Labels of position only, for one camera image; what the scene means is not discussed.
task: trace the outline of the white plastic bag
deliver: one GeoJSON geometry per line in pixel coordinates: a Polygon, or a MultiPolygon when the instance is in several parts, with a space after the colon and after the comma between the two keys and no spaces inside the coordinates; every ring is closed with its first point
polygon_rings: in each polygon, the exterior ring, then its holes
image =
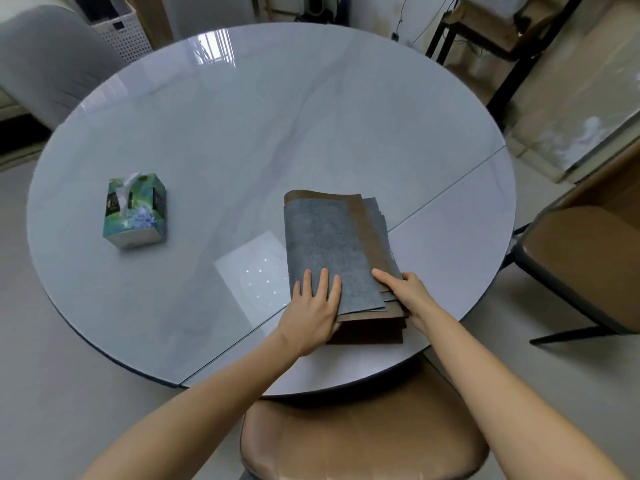
{"type": "Polygon", "coordinates": [[[528,0],[469,0],[501,18],[511,18],[528,0]]]}

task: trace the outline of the tissue box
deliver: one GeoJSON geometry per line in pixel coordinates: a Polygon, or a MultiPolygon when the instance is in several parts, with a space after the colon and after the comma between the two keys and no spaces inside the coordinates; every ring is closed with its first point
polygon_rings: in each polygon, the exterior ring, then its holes
{"type": "Polygon", "coordinates": [[[155,173],[109,181],[102,236],[118,248],[164,241],[166,190],[155,173]]]}

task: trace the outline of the hand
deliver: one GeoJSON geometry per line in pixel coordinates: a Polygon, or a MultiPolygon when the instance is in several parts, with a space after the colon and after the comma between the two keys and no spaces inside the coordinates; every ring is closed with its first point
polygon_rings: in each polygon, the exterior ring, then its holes
{"type": "Polygon", "coordinates": [[[338,313],[342,282],[337,274],[333,278],[331,293],[329,271],[320,273],[320,284],[316,295],[311,294],[311,271],[305,271],[305,279],[300,293],[300,282],[293,286],[293,297],[280,318],[275,333],[281,334],[285,342],[292,346],[299,356],[309,355],[331,338],[340,324],[335,323],[338,313]]]}
{"type": "Polygon", "coordinates": [[[399,280],[379,269],[373,269],[371,272],[379,282],[386,284],[394,292],[412,314],[424,319],[425,315],[441,309],[415,274],[401,273],[404,279],[399,280]]]}

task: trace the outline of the marble tabletop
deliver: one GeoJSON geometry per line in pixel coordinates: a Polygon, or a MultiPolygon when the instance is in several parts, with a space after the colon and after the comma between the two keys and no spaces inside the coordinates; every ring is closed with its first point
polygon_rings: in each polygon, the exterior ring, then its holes
{"type": "MultiPolygon", "coordinates": [[[[496,274],[515,215],[500,131],[449,72],[366,32],[270,23],[183,40],[94,90],[40,157],[29,249],[80,336],[188,386],[275,327],[292,189],[375,196],[396,261],[458,319],[496,274]],[[102,238],[107,185],[137,171],[167,188],[168,238],[121,251],[102,238]]],[[[427,345],[409,327],[401,346],[325,346],[268,393],[362,379],[427,345]]]]}

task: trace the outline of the gray tile floor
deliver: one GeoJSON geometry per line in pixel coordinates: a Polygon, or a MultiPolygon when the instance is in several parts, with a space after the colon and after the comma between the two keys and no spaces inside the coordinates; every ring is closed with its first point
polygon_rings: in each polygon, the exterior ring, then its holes
{"type": "MultiPolygon", "coordinates": [[[[34,166],[0,173],[0,478],[57,480],[80,475],[111,441],[176,391],[98,354],[47,300],[26,244],[25,203],[34,166]]],[[[568,188],[519,162],[515,171],[516,226],[568,188]]],[[[500,273],[464,320],[631,478],[640,478],[640,339],[608,337],[546,349],[527,343],[588,323],[514,266],[500,273]]],[[[236,426],[197,478],[239,478],[238,444],[236,426]]],[[[490,457],[474,478],[504,476],[490,457]]]]}

